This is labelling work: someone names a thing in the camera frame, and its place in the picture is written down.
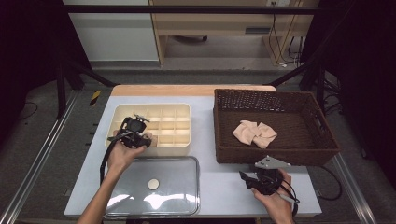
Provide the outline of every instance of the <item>transparent lid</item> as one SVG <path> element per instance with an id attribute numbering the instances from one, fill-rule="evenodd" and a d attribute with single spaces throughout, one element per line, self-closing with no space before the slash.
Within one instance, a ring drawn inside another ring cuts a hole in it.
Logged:
<path id="1" fill-rule="evenodd" d="M 194 157 L 140 158 L 122 174 L 106 217 L 188 217 L 199 208 Z"/>

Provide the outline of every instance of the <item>beige tray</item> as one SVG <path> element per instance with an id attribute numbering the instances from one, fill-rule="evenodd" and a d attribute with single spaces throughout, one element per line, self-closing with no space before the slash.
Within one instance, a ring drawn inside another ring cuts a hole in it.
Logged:
<path id="1" fill-rule="evenodd" d="M 153 134 L 153 144 L 140 157 L 187 156 L 191 140 L 191 110 L 187 104 L 119 105 L 114 111 L 107 137 L 127 117 L 149 120 L 144 133 Z"/>

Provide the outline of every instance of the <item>plastic tray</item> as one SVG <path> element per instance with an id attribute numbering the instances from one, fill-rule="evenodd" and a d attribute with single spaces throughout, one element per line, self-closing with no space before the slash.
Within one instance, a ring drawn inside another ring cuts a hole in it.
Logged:
<path id="1" fill-rule="evenodd" d="M 149 181 L 159 181 L 150 189 Z M 106 217 L 189 217 L 199 209 L 199 164 L 194 157 L 136 159 L 107 204 Z"/>
<path id="2" fill-rule="evenodd" d="M 191 140 L 191 109 L 187 104 L 119 105 L 108 128 L 107 137 L 118 130 L 127 117 L 143 116 L 149 120 L 144 133 L 152 133 L 157 141 L 140 157 L 187 156 Z"/>

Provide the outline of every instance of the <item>wicker basket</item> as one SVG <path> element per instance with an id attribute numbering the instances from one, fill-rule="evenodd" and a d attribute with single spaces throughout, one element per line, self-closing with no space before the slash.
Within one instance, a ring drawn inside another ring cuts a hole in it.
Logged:
<path id="1" fill-rule="evenodd" d="M 311 92 L 217 89 L 213 111 L 218 163 L 254 163 L 269 155 L 292 165 L 323 165 L 340 152 Z M 268 148 L 233 136 L 244 119 L 277 132 Z"/>

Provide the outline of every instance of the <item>folded cloth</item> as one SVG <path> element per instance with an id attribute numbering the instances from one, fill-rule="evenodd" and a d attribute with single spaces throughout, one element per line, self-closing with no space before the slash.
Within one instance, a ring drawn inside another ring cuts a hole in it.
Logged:
<path id="1" fill-rule="evenodd" d="M 257 125 L 257 122 L 241 120 L 233 135 L 244 144 L 251 145 L 251 142 L 254 142 L 259 148 L 267 148 L 277 133 L 266 124 Z"/>

